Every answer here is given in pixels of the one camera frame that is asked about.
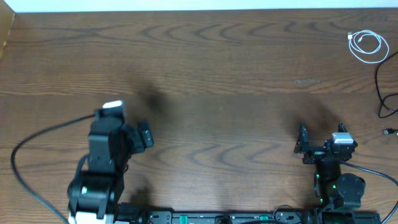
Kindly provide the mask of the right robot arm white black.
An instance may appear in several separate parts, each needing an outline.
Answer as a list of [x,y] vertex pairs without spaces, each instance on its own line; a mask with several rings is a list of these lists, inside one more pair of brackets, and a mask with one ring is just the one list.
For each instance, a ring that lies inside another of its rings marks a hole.
[[379,223],[380,215],[376,212],[360,212],[361,198],[366,182],[363,178],[342,173],[340,165],[352,158],[358,143],[346,130],[343,123],[338,130],[325,140],[322,146],[310,144],[304,125],[298,128],[295,154],[303,155],[304,164],[314,165],[314,192],[320,199],[320,205],[306,210],[302,223]]

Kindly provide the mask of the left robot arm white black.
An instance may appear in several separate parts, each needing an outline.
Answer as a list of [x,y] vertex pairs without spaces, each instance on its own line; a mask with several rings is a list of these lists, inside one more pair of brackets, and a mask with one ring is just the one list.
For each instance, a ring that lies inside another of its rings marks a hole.
[[88,135],[89,153],[80,159],[67,189],[69,221],[147,223],[147,211],[119,203],[119,199],[129,159],[154,145],[149,122],[142,119],[130,125],[123,106],[97,109],[94,117]]

